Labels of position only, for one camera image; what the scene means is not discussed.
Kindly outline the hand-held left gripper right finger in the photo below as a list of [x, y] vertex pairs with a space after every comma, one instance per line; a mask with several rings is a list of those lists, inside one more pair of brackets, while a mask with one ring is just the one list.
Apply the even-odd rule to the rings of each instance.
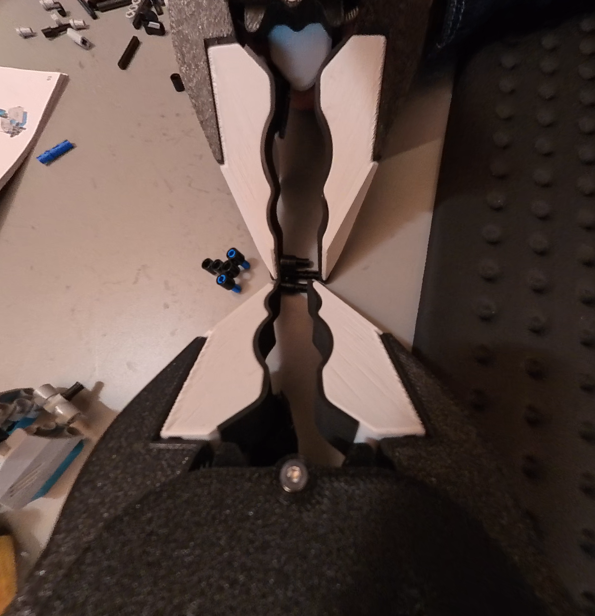
[[315, 423], [323, 438], [348, 453], [355, 444], [424, 437], [424, 422], [384, 333], [319, 281], [309, 283], [307, 297], [321, 359]]

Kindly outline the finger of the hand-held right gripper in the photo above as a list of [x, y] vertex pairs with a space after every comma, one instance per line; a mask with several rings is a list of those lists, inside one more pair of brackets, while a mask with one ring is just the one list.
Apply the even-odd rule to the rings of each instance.
[[374, 146], [386, 46], [383, 35], [353, 35], [318, 78], [317, 111], [331, 146], [323, 188], [328, 216], [319, 238], [323, 280], [344, 249], [378, 167]]
[[237, 42], [207, 50], [222, 147], [220, 165], [263, 263], [278, 277], [278, 235], [270, 212], [278, 196], [265, 141], [275, 111], [275, 84], [262, 58]]

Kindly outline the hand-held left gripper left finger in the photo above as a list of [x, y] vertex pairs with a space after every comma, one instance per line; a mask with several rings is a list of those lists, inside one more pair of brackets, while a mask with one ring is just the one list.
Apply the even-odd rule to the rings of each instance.
[[205, 335], [161, 439], [216, 439], [261, 407], [271, 390], [266, 359], [276, 345], [279, 283], [270, 282]]

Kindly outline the black connector brick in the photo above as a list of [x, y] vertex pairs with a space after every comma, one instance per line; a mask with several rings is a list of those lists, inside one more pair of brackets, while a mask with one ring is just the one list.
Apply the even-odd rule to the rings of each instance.
[[282, 255], [280, 265], [280, 292], [284, 294], [306, 293], [309, 281], [323, 281], [319, 270], [313, 268], [313, 261], [294, 255]]

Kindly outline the grey desk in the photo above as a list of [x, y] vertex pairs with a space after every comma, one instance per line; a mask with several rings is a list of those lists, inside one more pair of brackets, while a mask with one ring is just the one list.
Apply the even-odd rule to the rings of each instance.
[[[76, 401], [89, 435], [46, 498], [0, 512], [31, 566], [50, 537], [91, 447], [144, 386], [270, 280], [191, 102], [177, 94], [169, 35], [134, 34], [124, 11], [88, 20], [94, 47], [39, 34], [51, 23], [38, 1], [0, 1], [0, 66], [70, 77], [30, 157], [0, 193], [0, 392], [51, 383], [86, 390]], [[449, 65], [414, 81], [386, 153], [328, 285], [380, 329], [410, 346], [430, 233], [453, 81]], [[63, 140], [75, 149], [44, 166]], [[326, 156], [313, 114], [291, 110], [279, 143], [279, 216], [285, 251], [317, 256]], [[250, 260], [240, 295], [217, 289], [205, 257], [235, 246]], [[291, 405], [300, 452], [342, 459], [317, 433], [318, 353], [304, 296], [284, 296], [273, 384]]]

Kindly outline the black blue connector assembly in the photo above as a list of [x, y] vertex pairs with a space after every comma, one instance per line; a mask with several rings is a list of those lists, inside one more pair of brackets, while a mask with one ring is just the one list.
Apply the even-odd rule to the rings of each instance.
[[242, 288], [238, 283], [238, 277], [242, 272], [250, 270], [250, 262], [239, 249], [231, 247], [227, 250], [224, 260], [205, 258], [201, 262], [201, 268], [215, 277], [219, 287], [240, 294]]

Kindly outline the pile of loose toy bricks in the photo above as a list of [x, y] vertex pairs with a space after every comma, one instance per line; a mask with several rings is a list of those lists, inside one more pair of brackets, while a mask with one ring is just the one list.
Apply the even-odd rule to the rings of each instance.
[[[85, 34], [88, 24], [84, 19], [71, 17], [61, 1], [39, 1], [39, 4], [53, 20], [52, 25], [40, 31], [45, 38], [52, 40], [67, 35], [84, 49], [92, 47]], [[78, 5], [92, 20], [97, 19], [100, 13], [126, 9], [125, 17], [134, 29], [143, 29], [150, 36], [165, 34], [165, 26], [160, 20], [166, 6], [165, 1], [78, 1]]]

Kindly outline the blue pin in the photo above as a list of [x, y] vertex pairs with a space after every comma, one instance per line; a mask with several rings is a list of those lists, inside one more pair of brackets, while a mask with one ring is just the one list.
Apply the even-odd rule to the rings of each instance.
[[50, 165], [63, 157], [66, 153], [74, 150], [75, 144], [69, 140], [64, 140], [57, 145], [45, 150], [43, 153], [37, 156], [37, 161], [42, 165]]

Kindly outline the toy instruction booklet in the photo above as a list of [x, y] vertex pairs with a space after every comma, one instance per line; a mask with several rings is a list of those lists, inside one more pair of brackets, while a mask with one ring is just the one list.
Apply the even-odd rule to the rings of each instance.
[[44, 129], [68, 75], [0, 66], [0, 191]]

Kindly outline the blue yellow brick assembly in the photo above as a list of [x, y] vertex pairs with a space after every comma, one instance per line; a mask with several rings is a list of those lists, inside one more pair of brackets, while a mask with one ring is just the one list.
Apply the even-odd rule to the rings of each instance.
[[73, 401], [83, 390], [76, 382], [0, 392], [0, 615], [47, 549], [94, 447]]

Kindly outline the black studded mat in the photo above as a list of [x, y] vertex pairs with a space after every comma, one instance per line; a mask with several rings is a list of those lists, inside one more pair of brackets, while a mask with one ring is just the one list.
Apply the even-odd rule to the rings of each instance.
[[595, 1], [458, 63], [413, 345], [595, 615]]

